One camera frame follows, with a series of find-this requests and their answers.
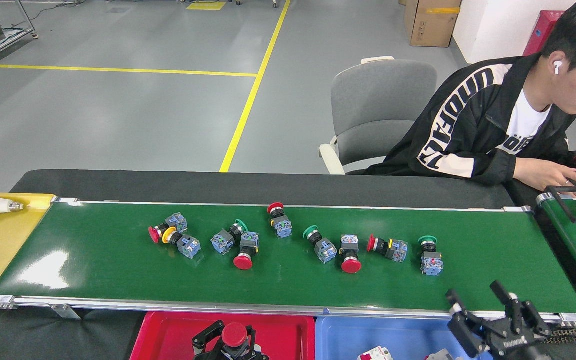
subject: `gray office chair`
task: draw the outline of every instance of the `gray office chair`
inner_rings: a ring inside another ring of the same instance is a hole
[[[337,75],[331,102],[334,137],[319,146],[330,174],[385,157],[435,93],[437,71],[420,61],[373,57]]]

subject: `cardboard box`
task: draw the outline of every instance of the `cardboard box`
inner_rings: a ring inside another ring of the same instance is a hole
[[[404,16],[411,46],[447,48],[462,0],[408,0]]]
[[[528,40],[526,49],[523,51],[524,57],[528,55],[535,54],[542,50],[548,36],[550,36],[553,31],[555,24],[562,17],[565,11],[546,11],[542,10],[539,12],[539,18],[537,18],[537,25],[534,26],[532,35]]]

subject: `black jacket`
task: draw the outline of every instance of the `black jacket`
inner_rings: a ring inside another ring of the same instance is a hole
[[[515,155],[496,147],[509,140],[506,130],[529,71],[540,54],[482,61],[446,80],[385,160],[365,175],[442,176],[496,185],[512,180]],[[566,130],[575,120],[552,105],[548,118],[520,158],[576,166]]]

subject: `white wall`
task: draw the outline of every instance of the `white wall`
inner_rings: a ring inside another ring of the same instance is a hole
[[[566,10],[576,0],[462,0],[452,36],[469,64],[524,53],[539,11]]]

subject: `red box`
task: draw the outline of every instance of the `red box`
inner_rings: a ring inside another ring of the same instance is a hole
[[[526,49],[523,51],[524,57],[542,50],[546,40],[548,40],[548,36],[553,31],[555,24],[557,24],[557,21],[562,17],[564,12],[565,11],[539,11],[537,25],[534,26],[532,35],[530,35],[530,39],[528,40],[528,45],[526,45]]]
[[[215,321],[252,326],[255,342],[271,360],[314,360],[315,320],[308,316],[148,312],[130,360],[192,360],[193,338]],[[217,339],[206,346],[211,350]]]

